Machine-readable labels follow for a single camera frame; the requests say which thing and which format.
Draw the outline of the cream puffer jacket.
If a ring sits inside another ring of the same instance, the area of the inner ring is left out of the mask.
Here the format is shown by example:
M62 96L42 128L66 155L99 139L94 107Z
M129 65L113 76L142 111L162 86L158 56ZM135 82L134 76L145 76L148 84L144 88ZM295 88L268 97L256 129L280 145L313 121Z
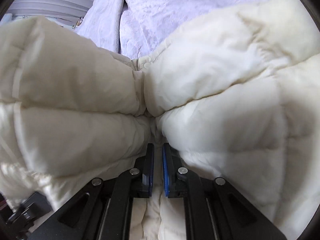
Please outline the cream puffer jacket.
M131 60L44 17L1 26L1 194L53 210L166 140L288 239L319 206L319 30L300 0L185 22Z

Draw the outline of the lavender plush blanket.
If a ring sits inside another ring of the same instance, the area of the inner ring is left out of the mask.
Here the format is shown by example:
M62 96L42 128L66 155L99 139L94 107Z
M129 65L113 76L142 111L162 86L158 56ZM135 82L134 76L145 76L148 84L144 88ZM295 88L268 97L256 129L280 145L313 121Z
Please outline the lavender plush blanket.
M216 8L266 0L94 0L76 33L131 59L148 55L179 25Z

